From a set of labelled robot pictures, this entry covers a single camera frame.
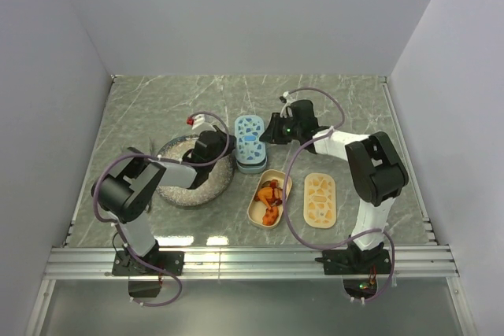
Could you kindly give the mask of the blue patterned lid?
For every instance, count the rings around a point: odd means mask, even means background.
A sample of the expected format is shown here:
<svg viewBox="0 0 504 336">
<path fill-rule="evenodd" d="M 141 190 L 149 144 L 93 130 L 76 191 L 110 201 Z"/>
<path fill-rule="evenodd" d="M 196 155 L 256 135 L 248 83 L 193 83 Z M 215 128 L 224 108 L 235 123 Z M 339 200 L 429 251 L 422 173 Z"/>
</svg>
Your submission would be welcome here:
<svg viewBox="0 0 504 336">
<path fill-rule="evenodd" d="M 235 159 L 240 167 L 259 169 L 265 166 L 266 147 L 265 143 L 260 141 L 264 131 L 264 121 L 259 116 L 243 115 L 235 120 Z"/>
</svg>

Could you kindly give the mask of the blue lunch box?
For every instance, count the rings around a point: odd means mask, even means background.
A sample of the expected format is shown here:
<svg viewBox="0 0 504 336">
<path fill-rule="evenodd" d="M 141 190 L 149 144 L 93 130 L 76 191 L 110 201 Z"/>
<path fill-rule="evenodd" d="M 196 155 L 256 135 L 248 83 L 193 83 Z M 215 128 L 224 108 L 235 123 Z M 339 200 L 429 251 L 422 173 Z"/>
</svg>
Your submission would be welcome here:
<svg viewBox="0 0 504 336">
<path fill-rule="evenodd" d="M 235 153 L 237 168 L 244 174 L 258 174 L 265 170 L 267 165 L 267 155 L 264 152 L 252 151 L 245 153 L 238 151 Z"/>
</svg>

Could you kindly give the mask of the beige lunch box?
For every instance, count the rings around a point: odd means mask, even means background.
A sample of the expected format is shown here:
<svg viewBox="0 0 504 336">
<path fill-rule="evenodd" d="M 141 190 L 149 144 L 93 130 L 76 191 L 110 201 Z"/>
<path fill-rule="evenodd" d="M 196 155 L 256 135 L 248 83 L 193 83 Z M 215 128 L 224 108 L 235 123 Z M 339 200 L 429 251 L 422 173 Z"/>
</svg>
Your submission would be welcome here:
<svg viewBox="0 0 504 336">
<path fill-rule="evenodd" d="M 270 206 L 277 206 L 279 209 L 279 217 L 276 220 L 275 224 L 272 226 L 265 226 L 262 224 L 262 217 L 265 214 L 265 210 L 268 208 L 266 204 L 260 202 L 260 201 L 255 201 L 254 196 L 260 190 L 262 187 L 267 187 L 266 182 L 269 180 L 276 179 L 279 182 L 279 185 L 277 188 L 280 188 L 283 190 L 282 193 L 282 198 L 275 198 L 275 201 L 270 205 Z M 274 169 L 269 169 L 266 170 L 262 173 L 261 178 L 258 181 L 257 187 L 254 191 L 254 195 L 252 196 L 252 199 L 250 200 L 250 204 L 247 209 L 247 216 L 248 220 L 256 227 L 260 227 L 266 230 L 272 230 L 273 228 L 277 227 L 280 224 L 280 221 L 282 219 L 282 215 L 284 213 L 284 200 L 288 199 L 289 193 L 292 188 L 292 180 L 289 179 L 288 181 L 285 181 L 285 173 L 281 171 L 277 171 Z"/>
</svg>

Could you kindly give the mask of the spotted orange food piece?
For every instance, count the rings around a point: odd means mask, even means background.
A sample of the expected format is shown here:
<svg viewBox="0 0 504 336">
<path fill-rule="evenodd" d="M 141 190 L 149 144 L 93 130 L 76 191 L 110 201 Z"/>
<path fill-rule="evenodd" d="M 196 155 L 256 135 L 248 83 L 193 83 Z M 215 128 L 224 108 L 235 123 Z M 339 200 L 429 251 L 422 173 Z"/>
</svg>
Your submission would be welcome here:
<svg viewBox="0 0 504 336">
<path fill-rule="evenodd" d="M 271 206 L 265 210 L 265 214 L 262 217 L 262 224 L 265 226 L 272 226 L 275 224 L 279 217 L 279 209 L 277 206 Z"/>
</svg>

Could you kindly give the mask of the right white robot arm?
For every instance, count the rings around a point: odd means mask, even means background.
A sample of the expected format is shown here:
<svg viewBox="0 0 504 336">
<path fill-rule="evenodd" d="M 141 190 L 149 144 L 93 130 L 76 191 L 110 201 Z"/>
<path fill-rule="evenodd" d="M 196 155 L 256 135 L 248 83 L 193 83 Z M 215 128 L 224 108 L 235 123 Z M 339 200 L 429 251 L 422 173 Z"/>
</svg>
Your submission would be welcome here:
<svg viewBox="0 0 504 336">
<path fill-rule="evenodd" d="M 259 140 L 272 145 L 297 141 L 300 150 L 338 158 L 348 163 L 354 189 L 359 196 L 356 224 L 350 237 L 356 245 L 347 253 L 348 266 L 358 273 L 375 262 L 375 249 L 384 240 L 388 214 L 409 175 L 388 134 L 378 131 L 358 135 L 321 126 L 308 99 L 293 101 L 286 95 L 283 108 L 271 115 Z"/>
</svg>

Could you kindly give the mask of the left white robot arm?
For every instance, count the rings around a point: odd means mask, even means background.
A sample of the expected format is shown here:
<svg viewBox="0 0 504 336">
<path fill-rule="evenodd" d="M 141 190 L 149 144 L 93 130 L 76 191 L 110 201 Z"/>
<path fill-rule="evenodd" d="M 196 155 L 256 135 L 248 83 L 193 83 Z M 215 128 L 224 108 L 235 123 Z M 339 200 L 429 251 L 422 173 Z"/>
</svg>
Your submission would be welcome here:
<svg viewBox="0 0 504 336">
<path fill-rule="evenodd" d="M 234 148 L 235 137 L 213 127 L 201 132 L 179 160 L 129 148 L 98 177 L 91 188 L 95 216 L 116 227 L 138 273 L 149 275 L 165 267 L 146 218 L 146 207 L 157 188 L 197 190 L 209 179 L 217 162 Z"/>
</svg>

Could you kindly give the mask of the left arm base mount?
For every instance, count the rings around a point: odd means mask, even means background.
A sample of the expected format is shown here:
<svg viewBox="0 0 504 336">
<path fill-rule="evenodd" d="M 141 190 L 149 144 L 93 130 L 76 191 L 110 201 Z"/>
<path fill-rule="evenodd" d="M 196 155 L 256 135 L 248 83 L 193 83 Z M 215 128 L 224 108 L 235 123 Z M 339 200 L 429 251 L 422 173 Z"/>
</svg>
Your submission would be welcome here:
<svg viewBox="0 0 504 336">
<path fill-rule="evenodd" d="M 156 308 L 174 303 L 182 294 L 182 282 L 180 276 L 183 271 L 184 252 L 165 252 L 160 250 L 157 242 L 154 247 L 144 256 L 137 256 L 132 252 L 128 243 L 123 242 L 121 250 L 116 246 L 116 238 L 120 234 L 116 232 L 112 238 L 115 257 L 112 267 L 112 276 L 128 278 L 128 295 L 131 302 Z M 175 294 L 167 301 L 155 302 L 161 294 L 165 279 L 173 279 L 176 284 Z"/>
</svg>

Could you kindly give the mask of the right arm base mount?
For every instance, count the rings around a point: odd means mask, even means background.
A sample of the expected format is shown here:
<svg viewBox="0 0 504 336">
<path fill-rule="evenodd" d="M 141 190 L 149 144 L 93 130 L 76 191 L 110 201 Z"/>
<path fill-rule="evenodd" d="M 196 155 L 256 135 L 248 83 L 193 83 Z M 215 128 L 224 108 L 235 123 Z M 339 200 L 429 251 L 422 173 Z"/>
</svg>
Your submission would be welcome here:
<svg viewBox="0 0 504 336">
<path fill-rule="evenodd" d="M 391 274 L 394 270 L 393 258 L 381 242 L 377 247 L 360 250 L 349 244 L 345 250 L 326 249 L 321 257 L 325 275 L 342 275 L 343 288 L 351 299 L 368 301 L 378 294 L 378 275 Z"/>
</svg>

